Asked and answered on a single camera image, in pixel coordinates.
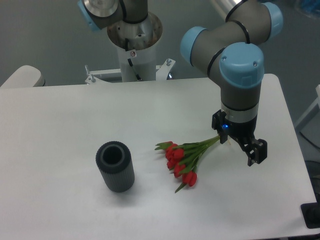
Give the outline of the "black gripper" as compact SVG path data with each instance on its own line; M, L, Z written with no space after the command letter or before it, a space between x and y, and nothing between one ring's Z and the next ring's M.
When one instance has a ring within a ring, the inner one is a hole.
M221 109L212 115L211 128L217 131L220 143L224 144L230 136L246 153L249 167L263 162L268 156L268 143L254 137L258 116L242 123L232 122L225 117L226 113Z

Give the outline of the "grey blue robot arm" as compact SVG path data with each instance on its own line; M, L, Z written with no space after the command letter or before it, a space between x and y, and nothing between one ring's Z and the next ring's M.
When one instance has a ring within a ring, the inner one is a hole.
M156 79L154 46L163 27L146 0L80 0L77 5L89 27L106 29L119 49L124 82ZM213 6L224 24L214 30L192 27L182 37L180 53L220 87L221 109L211 124L220 142L232 138L249 165L260 164L268 144L254 136L265 74L259 45L281 32L283 15L277 5L256 0L215 0Z

